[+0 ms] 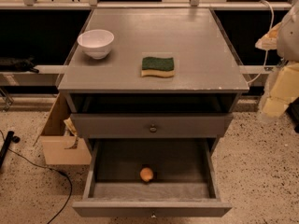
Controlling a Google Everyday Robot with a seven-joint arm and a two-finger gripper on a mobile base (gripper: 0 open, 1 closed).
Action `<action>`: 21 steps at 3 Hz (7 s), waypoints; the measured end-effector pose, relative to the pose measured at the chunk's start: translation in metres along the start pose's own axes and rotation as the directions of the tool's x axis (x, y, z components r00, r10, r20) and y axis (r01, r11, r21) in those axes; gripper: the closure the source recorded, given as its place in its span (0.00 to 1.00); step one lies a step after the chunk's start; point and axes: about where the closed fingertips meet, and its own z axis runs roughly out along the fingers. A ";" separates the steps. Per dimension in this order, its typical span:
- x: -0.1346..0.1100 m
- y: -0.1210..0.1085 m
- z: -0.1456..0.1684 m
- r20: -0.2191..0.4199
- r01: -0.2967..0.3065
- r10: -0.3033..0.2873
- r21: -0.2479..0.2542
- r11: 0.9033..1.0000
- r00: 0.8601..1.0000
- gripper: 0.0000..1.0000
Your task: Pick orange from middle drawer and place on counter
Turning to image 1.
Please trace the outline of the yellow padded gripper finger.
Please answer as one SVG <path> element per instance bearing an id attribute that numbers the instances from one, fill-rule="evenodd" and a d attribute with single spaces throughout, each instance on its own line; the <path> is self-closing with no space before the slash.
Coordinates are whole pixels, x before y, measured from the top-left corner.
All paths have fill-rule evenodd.
<path id="1" fill-rule="evenodd" d="M 279 22 L 274 27 L 272 27 L 265 35 L 258 39 L 255 43 L 255 47 L 257 49 L 262 50 L 271 50 L 277 48 L 277 40 L 278 40 L 278 30 L 280 28 L 281 23 Z"/>
<path id="2" fill-rule="evenodd" d="M 287 63 L 276 69 L 268 77 L 266 88 L 260 111 L 267 118 L 279 118 L 299 97 L 299 63 Z"/>

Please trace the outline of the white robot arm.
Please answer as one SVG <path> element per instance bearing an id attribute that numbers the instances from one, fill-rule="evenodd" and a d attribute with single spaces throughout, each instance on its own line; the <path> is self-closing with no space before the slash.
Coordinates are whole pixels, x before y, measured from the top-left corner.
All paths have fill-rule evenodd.
<path id="1" fill-rule="evenodd" d="M 282 21 L 270 28 L 255 43 L 257 49 L 276 50 L 287 64 L 268 77 L 269 92 L 260 102 L 261 113 L 279 118 L 289 105 L 299 98 L 299 2 L 296 2 Z"/>

